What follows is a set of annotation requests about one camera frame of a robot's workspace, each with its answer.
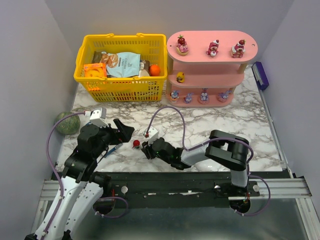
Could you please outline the strawberry pink bear donut toy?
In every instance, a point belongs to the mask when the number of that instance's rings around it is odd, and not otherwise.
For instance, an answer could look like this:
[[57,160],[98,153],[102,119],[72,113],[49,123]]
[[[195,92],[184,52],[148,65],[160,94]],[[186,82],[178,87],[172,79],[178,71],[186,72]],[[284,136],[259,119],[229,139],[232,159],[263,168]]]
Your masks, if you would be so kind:
[[175,46],[176,46],[176,52],[180,56],[186,56],[189,53],[189,47],[183,35],[178,36],[178,40]]

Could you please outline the purple orange bunny toy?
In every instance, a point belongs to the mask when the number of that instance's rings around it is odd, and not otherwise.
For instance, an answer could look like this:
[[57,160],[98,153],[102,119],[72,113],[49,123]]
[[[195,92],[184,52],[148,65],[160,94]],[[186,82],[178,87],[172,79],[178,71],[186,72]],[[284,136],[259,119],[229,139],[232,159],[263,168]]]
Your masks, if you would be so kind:
[[170,101],[172,103],[176,103],[179,99],[179,91],[178,90],[173,90],[171,93],[170,93]]

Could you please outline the red cherry toy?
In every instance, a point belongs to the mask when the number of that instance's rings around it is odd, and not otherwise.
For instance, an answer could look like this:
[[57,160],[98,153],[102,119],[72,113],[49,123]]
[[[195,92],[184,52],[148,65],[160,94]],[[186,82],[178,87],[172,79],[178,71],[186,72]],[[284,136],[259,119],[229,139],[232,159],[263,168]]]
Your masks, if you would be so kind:
[[140,145],[141,145],[141,143],[140,143],[139,140],[134,140],[134,141],[133,141],[133,144],[132,144],[132,148],[133,148],[133,149],[139,149],[139,148],[140,148]]

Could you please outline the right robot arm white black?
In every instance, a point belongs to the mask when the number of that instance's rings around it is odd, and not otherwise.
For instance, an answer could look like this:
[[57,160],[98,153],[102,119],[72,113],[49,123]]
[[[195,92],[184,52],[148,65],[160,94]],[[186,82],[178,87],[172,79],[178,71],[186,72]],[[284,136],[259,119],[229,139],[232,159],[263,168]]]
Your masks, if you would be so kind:
[[145,130],[143,136],[146,141],[142,143],[141,150],[147,159],[161,159],[178,170],[188,169],[211,159],[230,170],[233,186],[243,189],[248,187],[249,161],[254,151],[245,138],[213,130],[208,140],[186,150],[166,142],[154,128]]

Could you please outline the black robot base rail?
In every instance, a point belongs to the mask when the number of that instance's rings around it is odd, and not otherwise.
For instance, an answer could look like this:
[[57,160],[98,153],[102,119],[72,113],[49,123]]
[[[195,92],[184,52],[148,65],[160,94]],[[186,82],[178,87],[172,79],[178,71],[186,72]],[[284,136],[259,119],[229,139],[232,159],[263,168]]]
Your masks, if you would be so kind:
[[127,200],[131,209],[139,208],[245,208],[244,200],[260,196],[258,184],[248,187],[231,184],[228,172],[97,172],[103,183],[103,196]]

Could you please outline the small purple bunny toy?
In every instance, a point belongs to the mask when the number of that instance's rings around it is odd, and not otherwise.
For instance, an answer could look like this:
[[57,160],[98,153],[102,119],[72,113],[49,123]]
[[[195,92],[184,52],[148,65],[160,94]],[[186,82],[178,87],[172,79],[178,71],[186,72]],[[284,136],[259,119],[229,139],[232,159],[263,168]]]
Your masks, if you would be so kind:
[[192,100],[193,100],[192,96],[193,96],[192,92],[188,93],[186,95],[186,97],[184,97],[184,103],[185,104],[190,104],[192,102]]

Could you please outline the yellow duck toy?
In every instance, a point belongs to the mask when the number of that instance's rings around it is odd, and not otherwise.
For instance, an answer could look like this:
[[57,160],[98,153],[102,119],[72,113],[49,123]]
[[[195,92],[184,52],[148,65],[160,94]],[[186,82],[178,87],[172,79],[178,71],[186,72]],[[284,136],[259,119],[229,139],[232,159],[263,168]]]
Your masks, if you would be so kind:
[[183,72],[178,72],[176,75],[176,81],[178,83],[184,83],[185,82],[185,74]]

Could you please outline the pink bear figure toy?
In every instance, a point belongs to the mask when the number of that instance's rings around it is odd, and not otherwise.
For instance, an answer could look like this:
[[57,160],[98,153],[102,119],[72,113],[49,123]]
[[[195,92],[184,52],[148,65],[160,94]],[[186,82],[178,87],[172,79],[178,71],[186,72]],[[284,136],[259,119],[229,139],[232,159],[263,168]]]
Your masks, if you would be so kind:
[[210,42],[208,50],[206,51],[206,54],[210,57],[215,57],[219,52],[218,51],[219,44],[220,44],[220,41],[218,39]]

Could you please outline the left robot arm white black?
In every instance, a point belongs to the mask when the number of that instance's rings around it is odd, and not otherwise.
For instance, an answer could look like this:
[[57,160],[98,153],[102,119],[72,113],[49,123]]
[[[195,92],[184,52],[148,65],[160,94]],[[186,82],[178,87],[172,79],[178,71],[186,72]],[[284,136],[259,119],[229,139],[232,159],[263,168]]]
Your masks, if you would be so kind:
[[59,188],[50,209],[27,240],[70,240],[98,199],[104,194],[111,201],[117,199],[111,177],[96,171],[97,159],[109,146],[128,143],[135,129],[117,118],[113,122],[116,128],[99,119],[80,129],[76,148],[56,176]]

